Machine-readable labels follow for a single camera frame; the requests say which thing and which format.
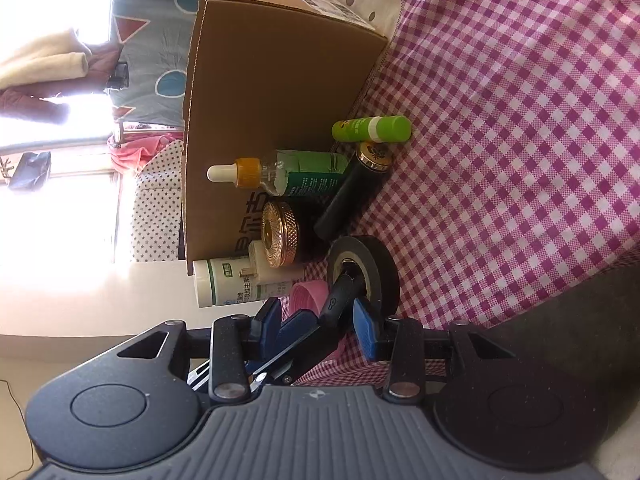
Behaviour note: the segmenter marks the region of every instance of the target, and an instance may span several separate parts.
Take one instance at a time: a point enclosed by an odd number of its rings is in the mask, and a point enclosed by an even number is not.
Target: gold bottle cap
[[[391,166],[391,152],[386,144],[365,140],[358,144],[358,160],[375,171],[386,171]]]
[[[236,158],[236,168],[238,168],[236,187],[245,187],[248,189],[257,189],[260,187],[260,172],[262,171],[262,167],[259,158],[254,156]]]
[[[293,263],[298,250],[298,222],[286,202],[269,202],[262,210],[262,241],[271,267]]]

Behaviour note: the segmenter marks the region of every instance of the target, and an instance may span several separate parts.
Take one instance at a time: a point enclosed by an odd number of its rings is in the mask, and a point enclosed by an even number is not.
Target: star-patterned fabric
[[[181,153],[181,140],[168,144],[136,177],[131,244],[136,262],[178,259]]]

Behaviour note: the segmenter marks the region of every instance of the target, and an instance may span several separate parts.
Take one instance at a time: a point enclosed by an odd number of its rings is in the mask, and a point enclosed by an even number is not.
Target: black bag
[[[15,193],[39,190],[51,173],[51,152],[25,152],[9,181],[8,189]]]

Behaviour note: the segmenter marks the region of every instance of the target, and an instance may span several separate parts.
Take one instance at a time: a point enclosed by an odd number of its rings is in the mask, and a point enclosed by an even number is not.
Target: red jacket
[[[0,90],[0,116],[41,123],[64,124],[70,107],[45,101],[48,97],[95,94],[104,92],[120,59],[122,45],[105,43],[87,45],[91,50],[89,72],[85,77],[49,81]]]

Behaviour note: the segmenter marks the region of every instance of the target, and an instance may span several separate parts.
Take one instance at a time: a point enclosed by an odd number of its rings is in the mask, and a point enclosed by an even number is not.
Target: white dropper bulb
[[[207,170],[207,178],[212,182],[233,182],[238,181],[238,167],[235,163],[226,166],[211,166]]]

